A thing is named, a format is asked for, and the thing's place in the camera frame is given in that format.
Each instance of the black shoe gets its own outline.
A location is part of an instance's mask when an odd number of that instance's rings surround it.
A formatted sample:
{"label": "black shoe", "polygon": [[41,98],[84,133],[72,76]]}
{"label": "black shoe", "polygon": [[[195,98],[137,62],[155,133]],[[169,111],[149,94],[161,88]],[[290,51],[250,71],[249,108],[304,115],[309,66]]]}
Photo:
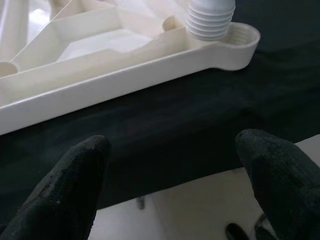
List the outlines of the black shoe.
{"label": "black shoe", "polygon": [[230,223],[226,226],[225,235],[228,240],[249,240],[245,231],[235,223]]}

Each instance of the white floor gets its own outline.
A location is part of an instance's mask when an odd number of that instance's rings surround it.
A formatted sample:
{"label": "white floor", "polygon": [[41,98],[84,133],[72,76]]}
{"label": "white floor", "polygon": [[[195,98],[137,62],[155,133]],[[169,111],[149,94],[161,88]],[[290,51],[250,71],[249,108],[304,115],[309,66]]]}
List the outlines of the white floor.
{"label": "white floor", "polygon": [[[320,165],[320,135],[297,144]],[[90,240],[226,240],[228,223],[250,233],[262,213],[244,169],[226,171],[97,212]]]}

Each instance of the black glove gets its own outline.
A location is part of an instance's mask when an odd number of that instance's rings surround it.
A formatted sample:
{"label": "black glove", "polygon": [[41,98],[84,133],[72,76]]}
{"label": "black glove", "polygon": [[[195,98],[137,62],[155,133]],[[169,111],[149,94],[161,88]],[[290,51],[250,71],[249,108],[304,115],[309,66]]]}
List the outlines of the black glove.
{"label": "black glove", "polygon": [[319,240],[320,168],[293,143],[262,130],[244,130],[235,142],[277,237]]}
{"label": "black glove", "polygon": [[0,240],[86,240],[111,145],[93,136],[72,147],[39,182]]}

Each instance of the gloved hand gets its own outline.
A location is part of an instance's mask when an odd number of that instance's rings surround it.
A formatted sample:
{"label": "gloved hand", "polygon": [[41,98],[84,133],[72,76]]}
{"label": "gloved hand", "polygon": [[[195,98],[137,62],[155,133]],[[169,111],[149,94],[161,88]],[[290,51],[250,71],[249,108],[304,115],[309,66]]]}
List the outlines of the gloved hand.
{"label": "gloved hand", "polygon": [[262,130],[244,130],[235,142],[278,239],[319,240],[320,168],[293,143]]}
{"label": "gloved hand", "polygon": [[39,182],[0,240],[86,240],[111,144],[93,136],[72,147]]}

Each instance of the white plastic part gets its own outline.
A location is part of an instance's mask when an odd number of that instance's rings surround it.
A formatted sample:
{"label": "white plastic part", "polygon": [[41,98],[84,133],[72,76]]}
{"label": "white plastic part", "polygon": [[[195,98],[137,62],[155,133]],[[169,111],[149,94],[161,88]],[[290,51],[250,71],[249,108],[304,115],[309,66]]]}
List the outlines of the white plastic part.
{"label": "white plastic part", "polygon": [[[134,11],[131,0],[67,2],[0,63],[8,70],[0,78],[0,135],[207,68],[242,69],[260,40],[255,28],[231,23],[221,40],[201,41],[181,22],[188,0],[137,1]],[[173,8],[154,11],[166,1]],[[213,22],[218,29],[226,21]]]}
{"label": "white plastic part", "polygon": [[0,78],[18,73],[18,66],[12,62],[0,61]]}
{"label": "white plastic part", "polygon": [[47,0],[46,2],[49,2],[51,9],[50,19],[53,19],[70,1],[71,0]]}
{"label": "white plastic part", "polygon": [[242,69],[259,40],[242,23],[213,43],[181,27],[131,52],[107,49],[0,78],[0,134],[207,68]]}
{"label": "white plastic part", "polygon": [[0,61],[11,61],[57,11],[49,0],[0,0]]}
{"label": "white plastic part", "polygon": [[194,38],[217,41],[228,32],[235,0],[191,0],[185,27]]}

